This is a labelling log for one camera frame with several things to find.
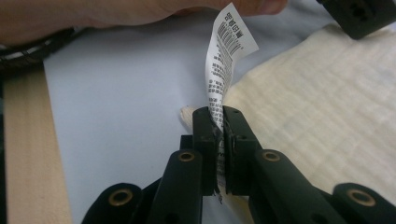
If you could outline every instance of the garment label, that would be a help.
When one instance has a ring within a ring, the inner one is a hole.
[[[235,63],[258,49],[250,31],[231,3],[220,12],[215,20],[205,65],[209,111],[221,132],[223,132],[223,96],[231,85]],[[218,155],[218,184],[220,186],[225,186],[223,145],[221,140]]]

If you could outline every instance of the clothing tag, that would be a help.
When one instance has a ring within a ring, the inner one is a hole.
[[[209,111],[221,132],[223,132],[222,100],[231,85],[235,63],[258,49],[250,31],[231,3],[216,17],[205,65]],[[223,145],[223,141],[220,140],[218,184],[224,187]]]

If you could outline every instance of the white fabric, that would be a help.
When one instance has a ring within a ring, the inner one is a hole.
[[[396,34],[354,41],[330,25],[248,72],[225,104],[311,183],[369,187],[396,204]]]

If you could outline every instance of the black plastic part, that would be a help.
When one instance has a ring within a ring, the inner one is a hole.
[[[82,224],[126,224],[134,220],[142,202],[142,190],[131,184],[117,184],[99,195],[88,210]]]
[[[218,156],[219,129],[210,119],[208,107],[195,110],[192,114],[193,122],[193,149],[199,151],[203,161],[203,187],[204,196],[213,195],[217,187],[216,162]]]
[[[161,179],[156,180],[152,184],[143,189],[143,199],[135,212],[134,219],[129,224],[146,223],[151,210],[152,202],[154,201],[155,194],[160,186]]]
[[[262,147],[239,110],[224,106],[223,113],[226,192],[249,195],[252,178],[249,162]]]
[[[394,0],[318,0],[353,39],[396,21]]]
[[[192,135],[181,135],[180,137],[180,150],[193,149]]]
[[[333,206],[348,223],[390,224],[396,222],[396,207],[375,191],[358,184],[334,188]]]
[[[255,210],[252,215],[256,223],[268,220],[273,220],[273,223],[346,223],[282,153],[270,149],[257,150],[253,167],[257,188],[251,193],[253,202],[250,204],[255,205],[251,208]],[[265,210],[267,207],[271,207],[270,216],[270,211]],[[261,213],[267,213],[267,220],[257,216]]]
[[[166,166],[147,223],[201,223],[202,156],[195,150],[174,152]]]

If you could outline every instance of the white sheet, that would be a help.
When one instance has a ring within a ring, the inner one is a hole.
[[[163,174],[188,133],[179,109],[207,105],[205,55],[217,13],[91,32],[45,61],[74,223],[105,188],[143,188]],[[332,21],[311,0],[244,20],[261,50],[236,65],[234,81]],[[203,222],[243,223],[213,198],[205,198]]]

